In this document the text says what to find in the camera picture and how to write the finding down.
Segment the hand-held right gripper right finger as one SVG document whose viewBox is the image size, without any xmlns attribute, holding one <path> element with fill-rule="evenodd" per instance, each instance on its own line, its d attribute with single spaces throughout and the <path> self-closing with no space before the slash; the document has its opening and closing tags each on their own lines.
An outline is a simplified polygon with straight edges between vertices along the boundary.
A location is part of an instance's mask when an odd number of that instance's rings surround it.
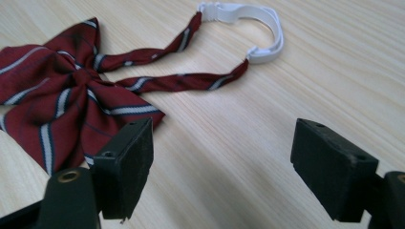
<svg viewBox="0 0 405 229">
<path fill-rule="evenodd" d="M 290 161 L 332 219 L 358 222 L 378 160 L 329 127 L 296 120 Z"/>
</svg>

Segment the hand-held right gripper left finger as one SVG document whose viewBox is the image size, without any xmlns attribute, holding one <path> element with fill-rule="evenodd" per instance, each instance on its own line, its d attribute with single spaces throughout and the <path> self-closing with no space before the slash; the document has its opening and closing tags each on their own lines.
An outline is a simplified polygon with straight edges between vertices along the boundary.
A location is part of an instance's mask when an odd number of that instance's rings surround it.
<svg viewBox="0 0 405 229">
<path fill-rule="evenodd" d="M 97 205 L 105 219 L 129 219 L 154 160 L 153 121 L 126 124 L 94 156 Z"/>
</svg>

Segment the red striped bow tie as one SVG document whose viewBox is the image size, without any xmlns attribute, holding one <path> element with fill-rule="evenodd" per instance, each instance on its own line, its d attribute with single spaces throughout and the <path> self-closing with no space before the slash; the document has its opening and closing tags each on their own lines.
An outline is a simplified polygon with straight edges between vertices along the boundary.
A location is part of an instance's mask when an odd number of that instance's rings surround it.
<svg viewBox="0 0 405 229">
<path fill-rule="evenodd" d="M 102 79 L 121 67 L 140 66 L 172 52 L 182 52 L 204 22 L 233 23 L 251 18 L 274 35 L 265 49 L 251 48 L 229 73 L 177 73 L 136 76 L 117 82 Z M 164 49 L 122 54 L 100 51 L 100 26 L 91 18 L 75 24 L 43 45 L 6 47 L 0 51 L 0 130 L 13 138 L 48 174 L 92 164 L 95 155 L 125 124 L 164 113 L 142 99 L 148 92 L 213 91 L 240 78 L 251 64 L 278 57 L 284 46 L 280 19 L 267 7 L 201 3 L 184 30 Z"/>
</svg>

